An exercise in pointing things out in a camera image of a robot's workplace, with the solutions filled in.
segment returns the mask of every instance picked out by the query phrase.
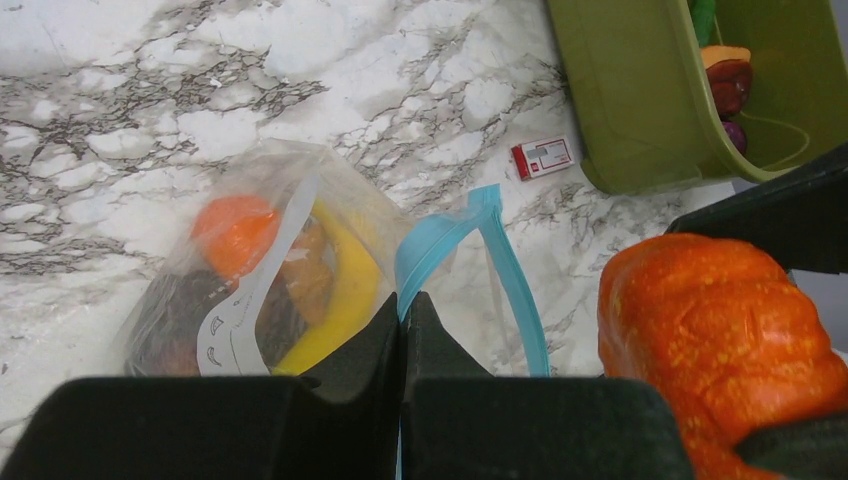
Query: green vegetable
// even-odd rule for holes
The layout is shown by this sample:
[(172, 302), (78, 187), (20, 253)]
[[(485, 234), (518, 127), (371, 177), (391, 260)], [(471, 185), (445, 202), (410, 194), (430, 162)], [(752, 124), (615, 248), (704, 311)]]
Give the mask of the green vegetable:
[(692, 26), (695, 27), (695, 37), (701, 48), (710, 43), (710, 34), (713, 33), (713, 23), (715, 23), (715, 9), (716, 0), (695, 0), (692, 4), (690, 11)]

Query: black plastic part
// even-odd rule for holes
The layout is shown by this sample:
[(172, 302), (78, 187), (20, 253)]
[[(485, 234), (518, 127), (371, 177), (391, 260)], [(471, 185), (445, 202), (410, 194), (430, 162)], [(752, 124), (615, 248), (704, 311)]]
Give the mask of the black plastic part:
[(678, 218), (668, 232), (745, 240), (784, 268), (848, 273), (848, 143)]
[(0, 479), (393, 478), (395, 310), (392, 296), (305, 378), (68, 383), (38, 409)]
[(848, 478), (848, 414), (766, 428), (736, 447), (746, 463), (794, 479)]
[(406, 323), (406, 480), (695, 478), (668, 405), (648, 385), (491, 377), (426, 294)]

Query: yellow banana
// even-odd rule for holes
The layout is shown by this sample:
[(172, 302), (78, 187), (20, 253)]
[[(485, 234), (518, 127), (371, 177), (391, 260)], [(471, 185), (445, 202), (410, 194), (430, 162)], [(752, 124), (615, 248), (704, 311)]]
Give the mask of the yellow banana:
[(300, 375), (341, 347), (371, 319), (380, 269), (359, 239), (317, 202), (312, 215), (324, 227), (335, 252), (335, 281), (324, 321), (310, 326), (274, 368)]

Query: plastic bag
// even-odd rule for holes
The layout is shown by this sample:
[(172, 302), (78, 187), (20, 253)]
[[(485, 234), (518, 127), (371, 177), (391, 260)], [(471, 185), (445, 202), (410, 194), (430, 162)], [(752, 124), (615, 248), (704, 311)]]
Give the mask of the plastic bag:
[(227, 163), (118, 338), (132, 375), (300, 374), (361, 330), (412, 223), (332, 150)]
[(445, 330), (488, 371), (547, 376), (544, 330), (502, 210), (500, 188), (491, 185), (415, 225), (395, 258), (398, 316), (405, 319), (426, 291)]

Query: orange fruit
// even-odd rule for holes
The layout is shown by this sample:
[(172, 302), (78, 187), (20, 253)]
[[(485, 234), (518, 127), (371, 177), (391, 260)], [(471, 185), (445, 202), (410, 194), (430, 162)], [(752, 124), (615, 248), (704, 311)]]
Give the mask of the orange fruit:
[(221, 277), (235, 281), (256, 268), (274, 243), (281, 220), (261, 197), (221, 197), (197, 215), (191, 238)]

